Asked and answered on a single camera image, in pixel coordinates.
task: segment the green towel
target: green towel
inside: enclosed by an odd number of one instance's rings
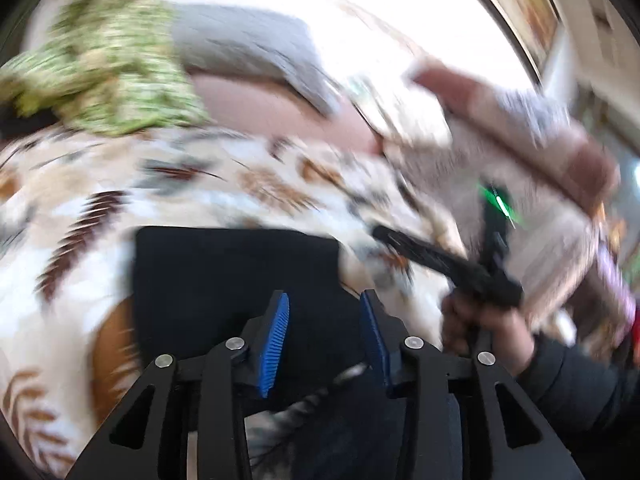
[[[40,49],[0,68],[0,100],[53,111],[69,127],[119,136],[207,121],[174,53],[162,0],[74,0]]]

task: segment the gray pillow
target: gray pillow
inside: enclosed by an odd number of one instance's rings
[[[183,65],[220,75],[285,80],[322,115],[339,110],[306,24],[245,7],[176,7],[172,29]]]

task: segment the human hand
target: human hand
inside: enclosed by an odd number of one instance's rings
[[[445,351],[458,355],[469,353],[466,335],[476,324],[493,335],[493,353],[514,377],[529,366],[536,343],[524,318],[512,308],[501,310],[495,306],[476,303],[454,291],[442,301],[442,343]]]

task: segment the triangular cutout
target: triangular cutout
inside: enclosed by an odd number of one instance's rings
[[[496,384],[495,393],[500,405],[507,446],[511,449],[516,449],[539,442],[542,438],[540,431],[535,427],[509,389],[504,384]]]
[[[151,402],[154,400],[154,386],[147,386],[135,400],[131,409],[123,415],[109,440],[112,444],[140,449],[145,442],[146,423],[149,419]]]

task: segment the silver screw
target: silver screw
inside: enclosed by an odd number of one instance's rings
[[[229,350],[239,350],[244,346],[244,339],[241,337],[232,337],[226,340],[225,346],[229,348]]]
[[[156,357],[156,366],[158,368],[167,368],[173,362],[174,358],[169,354],[162,354]]]
[[[417,350],[418,348],[422,348],[424,346],[424,341],[415,335],[409,336],[404,340],[404,344],[409,348],[413,348]]]
[[[480,352],[478,354],[478,361],[485,366],[495,365],[495,355],[491,352]]]

